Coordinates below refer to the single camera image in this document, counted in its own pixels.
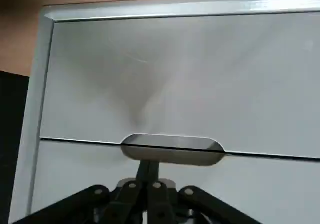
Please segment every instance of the screw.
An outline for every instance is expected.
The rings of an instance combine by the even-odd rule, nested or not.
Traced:
[[[153,184],[154,186],[154,188],[160,188],[161,187],[161,183],[159,183],[159,182],[156,182],[155,184]]]
[[[194,194],[194,191],[193,190],[191,190],[190,188],[188,188],[188,189],[185,189],[185,194],[187,194],[187,195],[193,195]]]
[[[97,190],[94,191],[94,193],[96,195],[100,195],[100,194],[102,194],[102,192],[103,192],[103,190],[101,190],[101,189],[97,189]]]

